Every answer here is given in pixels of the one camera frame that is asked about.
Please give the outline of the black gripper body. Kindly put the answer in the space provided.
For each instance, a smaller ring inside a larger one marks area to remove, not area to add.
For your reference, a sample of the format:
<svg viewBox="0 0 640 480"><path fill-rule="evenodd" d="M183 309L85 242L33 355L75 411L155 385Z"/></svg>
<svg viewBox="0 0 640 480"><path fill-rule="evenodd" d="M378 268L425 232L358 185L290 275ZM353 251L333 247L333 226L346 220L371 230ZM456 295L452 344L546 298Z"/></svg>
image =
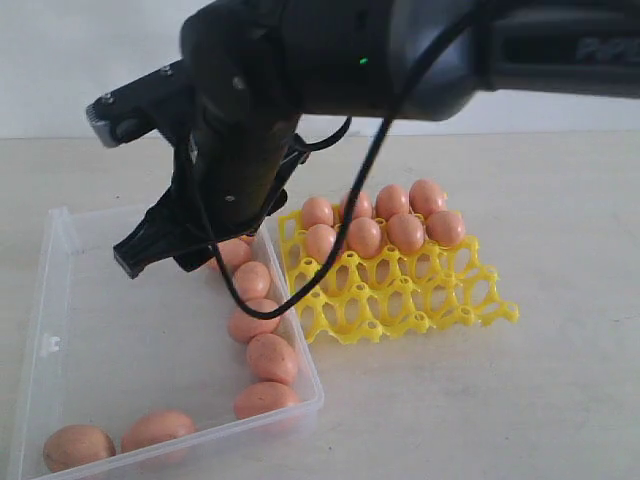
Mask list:
<svg viewBox="0 0 640 480"><path fill-rule="evenodd" d="M167 217L200 237L200 266L213 247L255 232L280 207L298 112L258 107L231 121L205 105L174 150L168 190L146 215Z"/></svg>

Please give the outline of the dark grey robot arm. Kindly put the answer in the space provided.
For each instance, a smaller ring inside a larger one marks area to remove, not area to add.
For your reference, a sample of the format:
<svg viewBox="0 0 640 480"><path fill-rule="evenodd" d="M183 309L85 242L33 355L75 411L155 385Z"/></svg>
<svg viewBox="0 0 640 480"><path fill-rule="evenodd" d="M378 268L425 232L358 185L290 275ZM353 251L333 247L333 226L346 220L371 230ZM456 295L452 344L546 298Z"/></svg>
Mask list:
<svg viewBox="0 0 640 480"><path fill-rule="evenodd" d="M639 95L635 1L217 1L180 32L167 191L114 248L130 277L256 231L305 115L443 121L480 91Z"/></svg>

